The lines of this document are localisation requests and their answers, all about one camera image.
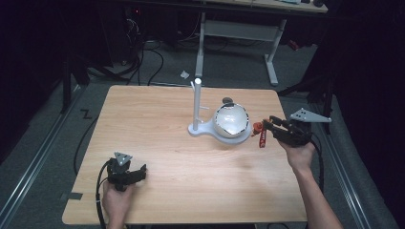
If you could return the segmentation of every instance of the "desk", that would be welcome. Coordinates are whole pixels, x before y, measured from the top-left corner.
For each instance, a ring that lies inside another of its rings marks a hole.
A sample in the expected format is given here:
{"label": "desk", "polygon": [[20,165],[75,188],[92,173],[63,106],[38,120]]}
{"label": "desk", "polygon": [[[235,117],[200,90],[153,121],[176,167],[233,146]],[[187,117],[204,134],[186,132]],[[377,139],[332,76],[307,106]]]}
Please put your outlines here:
{"label": "desk", "polygon": [[[284,117],[274,91],[202,88],[201,105],[210,109],[200,118],[208,120],[227,96],[245,107],[252,123]],[[270,133],[262,149],[258,136],[239,145],[191,136],[193,104],[191,88],[113,86],[73,188],[82,199],[68,201],[63,221],[99,223],[96,179],[115,151],[134,157],[131,171],[148,168],[127,223],[306,221],[295,175]]]}

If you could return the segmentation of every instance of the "metal bracket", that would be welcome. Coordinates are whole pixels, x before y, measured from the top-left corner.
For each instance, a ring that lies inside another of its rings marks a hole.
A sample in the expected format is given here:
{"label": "metal bracket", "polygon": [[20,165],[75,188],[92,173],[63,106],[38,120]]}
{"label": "metal bracket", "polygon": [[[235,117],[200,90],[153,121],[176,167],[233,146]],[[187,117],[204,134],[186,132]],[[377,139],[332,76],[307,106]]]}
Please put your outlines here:
{"label": "metal bracket", "polygon": [[116,156],[119,166],[126,164],[126,162],[132,159],[132,156],[125,155],[120,152],[114,152],[114,155]]}
{"label": "metal bracket", "polygon": [[331,122],[330,117],[324,117],[319,114],[315,114],[301,108],[298,112],[289,116],[290,119],[302,121],[302,122]]}

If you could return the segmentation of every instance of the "wrist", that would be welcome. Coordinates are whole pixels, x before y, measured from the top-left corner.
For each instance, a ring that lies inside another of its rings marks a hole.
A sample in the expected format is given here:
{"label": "wrist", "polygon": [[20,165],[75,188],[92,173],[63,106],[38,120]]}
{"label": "wrist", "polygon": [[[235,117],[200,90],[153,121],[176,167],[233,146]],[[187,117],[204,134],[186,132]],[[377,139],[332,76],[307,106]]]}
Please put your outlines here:
{"label": "wrist", "polygon": [[293,169],[292,171],[297,178],[313,177],[312,170],[310,168]]}
{"label": "wrist", "polygon": [[124,227],[124,219],[110,219],[107,224],[107,229],[122,229]]}

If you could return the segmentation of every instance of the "small white object on floor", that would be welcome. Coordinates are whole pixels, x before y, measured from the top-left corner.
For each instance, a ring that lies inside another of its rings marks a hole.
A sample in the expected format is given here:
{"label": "small white object on floor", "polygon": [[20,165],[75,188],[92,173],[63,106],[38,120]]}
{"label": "small white object on floor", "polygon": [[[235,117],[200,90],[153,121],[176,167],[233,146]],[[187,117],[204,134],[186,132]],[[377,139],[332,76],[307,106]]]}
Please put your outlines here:
{"label": "small white object on floor", "polygon": [[182,71],[182,73],[180,74],[180,76],[181,76],[182,78],[184,78],[184,79],[188,78],[189,75],[190,75],[190,74],[189,74],[189,73],[186,73],[185,71]]}

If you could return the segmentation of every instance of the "white bowl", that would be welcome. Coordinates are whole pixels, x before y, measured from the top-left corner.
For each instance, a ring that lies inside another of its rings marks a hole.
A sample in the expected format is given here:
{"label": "white bowl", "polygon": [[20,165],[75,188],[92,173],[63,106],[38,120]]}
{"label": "white bowl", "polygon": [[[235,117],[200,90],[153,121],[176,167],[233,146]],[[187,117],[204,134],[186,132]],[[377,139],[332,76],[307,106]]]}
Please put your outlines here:
{"label": "white bowl", "polygon": [[236,137],[247,128],[249,117],[244,107],[236,103],[225,103],[213,116],[215,131],[224,137]]}

